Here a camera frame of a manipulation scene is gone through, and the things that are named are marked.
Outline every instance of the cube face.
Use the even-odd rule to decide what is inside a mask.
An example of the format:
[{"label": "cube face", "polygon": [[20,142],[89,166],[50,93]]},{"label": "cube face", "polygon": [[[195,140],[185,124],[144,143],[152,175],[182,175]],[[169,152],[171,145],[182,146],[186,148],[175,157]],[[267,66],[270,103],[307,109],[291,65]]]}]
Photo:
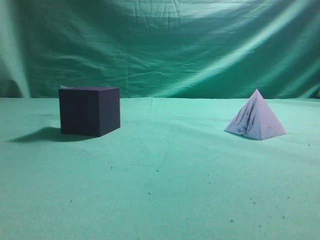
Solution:
[{"label": "cube face", "polygon": [[118,87],[59,89],[61,133],[100,137],[120,128]]}]

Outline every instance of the white pyramid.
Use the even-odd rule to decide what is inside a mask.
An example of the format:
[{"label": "white pyramid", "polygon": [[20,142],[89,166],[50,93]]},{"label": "white pyramid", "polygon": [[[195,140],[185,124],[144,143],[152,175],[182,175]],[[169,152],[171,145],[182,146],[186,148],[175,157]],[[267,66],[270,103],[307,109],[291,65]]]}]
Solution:
[{"label": "white pyramid", "polygon": [[257,140],[286,134],[258,89],[224,130]]}]

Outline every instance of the green cloth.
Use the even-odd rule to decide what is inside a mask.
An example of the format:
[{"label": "green cloth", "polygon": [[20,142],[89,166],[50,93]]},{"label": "green cloth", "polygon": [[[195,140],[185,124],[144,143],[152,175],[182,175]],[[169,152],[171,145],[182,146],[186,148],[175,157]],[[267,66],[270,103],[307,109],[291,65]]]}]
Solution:
[{"label": "green cloth", "polygon": [[121,128],[60,134],[59,100],[0,98],[1,240],[314,240],[320,99],[287,131],[224,131],[246,99],[121,99]]},{"label": "green cloth", "polygon": [[319,0],[2,0],[0,97],[315,97]]}]

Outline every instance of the pyramid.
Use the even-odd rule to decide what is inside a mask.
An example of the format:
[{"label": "pyramid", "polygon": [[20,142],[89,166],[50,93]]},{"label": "pyramid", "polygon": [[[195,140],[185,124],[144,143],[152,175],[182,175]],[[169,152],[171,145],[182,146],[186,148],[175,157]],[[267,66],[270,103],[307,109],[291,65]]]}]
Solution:
[{"label": "pyramid", "polygon": [[264,140],[281,135],[286,131],[260,92],[255,90],[246,104],[224,129],[226,132],[248,138]]}]

